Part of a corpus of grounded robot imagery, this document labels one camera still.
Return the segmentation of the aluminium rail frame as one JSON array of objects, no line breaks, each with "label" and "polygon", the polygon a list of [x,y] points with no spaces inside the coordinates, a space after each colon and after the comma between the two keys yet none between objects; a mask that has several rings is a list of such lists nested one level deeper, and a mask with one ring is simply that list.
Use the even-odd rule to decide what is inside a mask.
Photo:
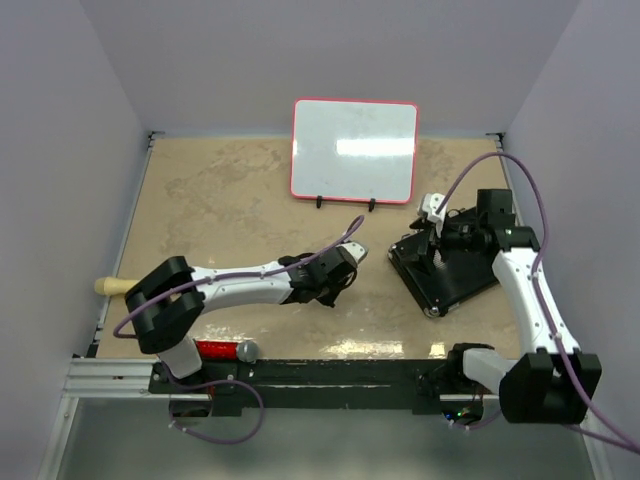
[{"label": "aluminium rail frame", "polygon": [[60,405],[38,473],[40,479],[56,479],[59,476],[82,399],[145,399],[149,396],[144,384],[151,368],[149,360],[103,359],[96,356],[102,340],[109,335],[105,325],[110,304],[108,298],[102,299],[96,328],[86,354],[70,361]]}]

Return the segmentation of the red cylinder with grey cap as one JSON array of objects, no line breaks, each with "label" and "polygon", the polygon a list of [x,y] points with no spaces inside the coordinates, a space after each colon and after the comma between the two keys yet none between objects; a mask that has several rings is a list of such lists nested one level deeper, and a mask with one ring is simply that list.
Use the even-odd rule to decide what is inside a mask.
[{"label": "red cylinder with grey cap", "polygon": [[260,355],[259,347],[253,340],[241,342],[196,341],[199,354],[206,360],[229,360],[254,363]]}]

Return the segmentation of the pink framed whiteboard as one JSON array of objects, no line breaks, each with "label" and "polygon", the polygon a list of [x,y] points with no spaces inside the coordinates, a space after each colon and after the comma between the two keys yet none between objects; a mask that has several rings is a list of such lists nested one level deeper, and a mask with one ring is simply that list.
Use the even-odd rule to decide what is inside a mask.
[{"label": "pink framed whiteboard", "polygon": [[419,109],[410,102],[300,98],[292,115],[290,192],[377,204],[413,195]]}]

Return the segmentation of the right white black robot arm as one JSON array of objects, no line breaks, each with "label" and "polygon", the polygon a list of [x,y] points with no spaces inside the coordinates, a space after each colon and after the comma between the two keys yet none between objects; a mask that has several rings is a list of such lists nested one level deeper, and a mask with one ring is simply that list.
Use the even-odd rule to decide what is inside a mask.
[{"label": "right white black robot arm", "polygon": [[415,227],[428,237],[419,253],[475,253],[485,259],[513,309],[521,356],[502,357],[490,346],[457,344],[445,369],[459,393],[477,384],[497,395],[504,418],[516,424],[578,425],[587,413],[602,374],[598,357],[586,354],[566,327],[546,282],[542,248],[535,232],[517,223],[508,189],[481,189],[474,215],[447,212],[440,193],[426,194]]}]

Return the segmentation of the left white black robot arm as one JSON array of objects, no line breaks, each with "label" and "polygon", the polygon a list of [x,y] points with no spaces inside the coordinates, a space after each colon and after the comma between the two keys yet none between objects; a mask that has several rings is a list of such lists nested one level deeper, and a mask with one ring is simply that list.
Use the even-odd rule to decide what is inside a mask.
[{"label": "left white black robot arm", "polygon": [[316,254],[218,270],[193,267],[175,256],[128,290],[125,304],[140,351],[157,356],[183,391],[196,392],[206,383],[207,368],[189,331],[201,315],[252,304],[317,301],[334,307],[367,254],[365,246],[349,241]]}]

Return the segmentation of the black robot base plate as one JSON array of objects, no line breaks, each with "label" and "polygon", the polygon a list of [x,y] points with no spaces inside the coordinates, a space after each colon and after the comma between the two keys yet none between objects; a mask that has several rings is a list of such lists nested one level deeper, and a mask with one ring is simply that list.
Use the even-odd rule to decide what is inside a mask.
[{"label": "black robot base plate", "polygon": [[245,409],[450,411],[457,402],[481,412],[489,390],[456,377],[445,360],[206,360],[171,382],[152,366],[149,391],[168,395],[179,416],[239,416]]}]

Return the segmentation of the black hard case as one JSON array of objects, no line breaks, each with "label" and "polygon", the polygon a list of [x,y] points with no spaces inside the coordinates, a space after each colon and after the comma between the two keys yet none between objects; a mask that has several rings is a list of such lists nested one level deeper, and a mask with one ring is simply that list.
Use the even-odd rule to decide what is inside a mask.
[{"label": "black hard case", "polygon": [[410,228],[410,234],[389,247],[388,258],[425,315],[443,317],[498,284],[482,254],[440,252],[435,226],[424,218],[416,219]]}]

